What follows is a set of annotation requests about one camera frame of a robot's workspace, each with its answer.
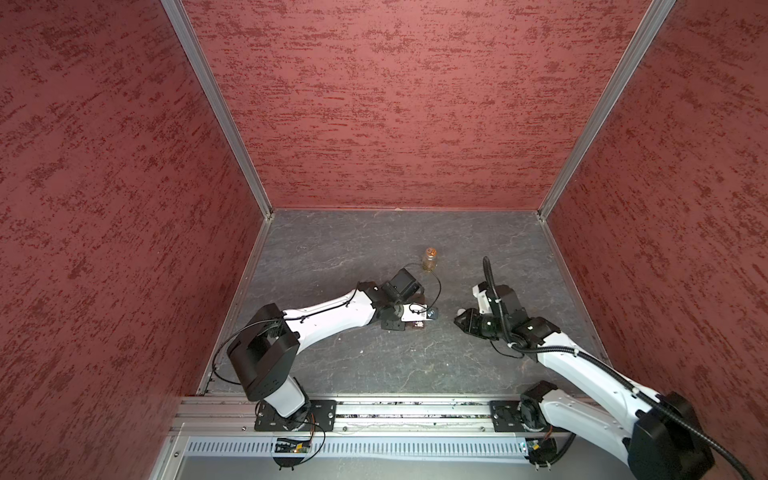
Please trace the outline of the brown pill organizer strip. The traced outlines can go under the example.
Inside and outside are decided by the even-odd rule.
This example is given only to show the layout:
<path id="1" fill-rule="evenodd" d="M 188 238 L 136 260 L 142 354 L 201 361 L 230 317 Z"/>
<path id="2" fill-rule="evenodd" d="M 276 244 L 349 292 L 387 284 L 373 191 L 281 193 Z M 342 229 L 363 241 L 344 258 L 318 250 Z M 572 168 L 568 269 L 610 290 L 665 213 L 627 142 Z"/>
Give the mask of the brown pill organizer strip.
<path id="1" fill-rule="evenodd" d="M 415 294 L 409 300 L 408 319 L 406 322 L 407 330 L 421 330 L 425 327 L 424 323 L 427 320 L 427 302 L 422 293 Z"/>

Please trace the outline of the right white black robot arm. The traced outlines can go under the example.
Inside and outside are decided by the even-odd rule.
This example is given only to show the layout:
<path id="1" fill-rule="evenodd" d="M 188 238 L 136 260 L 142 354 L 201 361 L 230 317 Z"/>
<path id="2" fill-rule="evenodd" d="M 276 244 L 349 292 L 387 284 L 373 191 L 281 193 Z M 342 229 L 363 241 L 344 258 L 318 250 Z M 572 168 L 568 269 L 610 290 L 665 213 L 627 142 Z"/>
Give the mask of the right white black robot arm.
<path id="1" fill-rule="evenodd" d="M 692 405 L 676 393 L 661 395 L 582 349 L 554 323 L 530 317 L 516 293 L 482 282 L 472 289 L 477 307 L 454 319 L 464 333 L 504 342 L 576 386 L 579 400 L 555 384 L 541 381 L 517 403 L 516 413 L 496 412 L 516 420 L 531 433 L 556 429 L 582 438 L 627 465 L 637 479 L 700 479 L 715 464 L 702 438 Z"/>

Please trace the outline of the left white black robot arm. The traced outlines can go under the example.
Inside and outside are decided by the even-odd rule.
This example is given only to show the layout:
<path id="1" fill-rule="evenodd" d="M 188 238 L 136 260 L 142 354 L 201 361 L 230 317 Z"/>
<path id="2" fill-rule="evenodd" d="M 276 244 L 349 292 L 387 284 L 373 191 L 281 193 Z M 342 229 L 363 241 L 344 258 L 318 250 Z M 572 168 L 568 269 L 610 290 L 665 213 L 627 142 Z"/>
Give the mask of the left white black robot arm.
<path id="1" fill-rule="evenodd" d="M 291 375 L 296 357 L 327 338 L 372 324 L 389 331 L 422 327 L 433 310 L 425 302 L 423 286 L 405 268 L 382 285 L 359 282 L 350 292 L 313 306 L 282 310 L 271 303 L 214 354 L 226 353 L 236 378 L 220 375 L 215 366 L 211 371 L 214 377 L 240 386 L 249 401 L 262 404 L 279 428 L 312 428 L 316 424 L 312 401 Z"/>

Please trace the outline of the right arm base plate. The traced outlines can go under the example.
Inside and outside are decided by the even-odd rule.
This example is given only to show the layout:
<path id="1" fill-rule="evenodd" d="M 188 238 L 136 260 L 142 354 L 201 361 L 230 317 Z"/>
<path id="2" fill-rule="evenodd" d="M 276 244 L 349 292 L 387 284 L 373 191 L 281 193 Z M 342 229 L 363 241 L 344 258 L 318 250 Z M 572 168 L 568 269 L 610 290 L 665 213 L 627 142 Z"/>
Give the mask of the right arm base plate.
<path id="1" fill-rule="evenodd" d="M 540 407 L 530 400 L 491 401 L 490 416 L 496 433 L 533 436 L 569 434 L 567 430 L 552 426 Z"/>

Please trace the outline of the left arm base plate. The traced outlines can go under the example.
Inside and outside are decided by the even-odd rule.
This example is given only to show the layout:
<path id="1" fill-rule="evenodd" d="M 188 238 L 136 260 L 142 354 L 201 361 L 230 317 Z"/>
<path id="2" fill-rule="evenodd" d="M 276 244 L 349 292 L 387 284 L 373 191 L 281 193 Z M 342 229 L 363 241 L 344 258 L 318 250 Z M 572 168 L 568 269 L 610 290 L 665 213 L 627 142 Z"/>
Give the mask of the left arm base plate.
<path id="1" fill-rule="evenodd" d="M 253 429 L 256 432 L 308 432 L 312 429 L 328 432 L 334 428 L 336 409 L 334 400 L 308 400 L 289 417 L 281 417 L 273 406 L 260 401 L 255 407 Z"/>

